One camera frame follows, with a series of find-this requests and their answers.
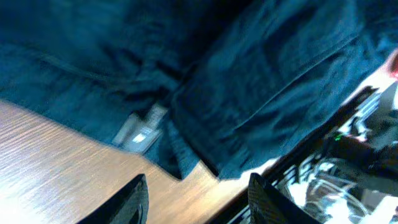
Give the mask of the dark blue shirt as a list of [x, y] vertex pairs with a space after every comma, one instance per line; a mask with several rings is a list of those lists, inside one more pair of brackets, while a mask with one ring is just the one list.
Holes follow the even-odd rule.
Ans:
[[7, 0], [1, 98], [105, 144], [159, 104], [145, 156], [233, 179], [291, 151], [396, 48], [396, 1]]

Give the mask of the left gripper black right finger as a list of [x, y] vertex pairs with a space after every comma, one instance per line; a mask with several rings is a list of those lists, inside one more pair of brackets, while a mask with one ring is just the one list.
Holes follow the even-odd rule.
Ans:
[[320, 224], [256, 173], [250, 176], [248, 202], [251, 224]]

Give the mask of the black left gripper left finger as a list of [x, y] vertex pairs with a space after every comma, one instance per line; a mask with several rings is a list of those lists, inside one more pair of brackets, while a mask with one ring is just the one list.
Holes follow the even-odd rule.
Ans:
[[149, 193], [139, 174], [78, 224], [146, 224]]

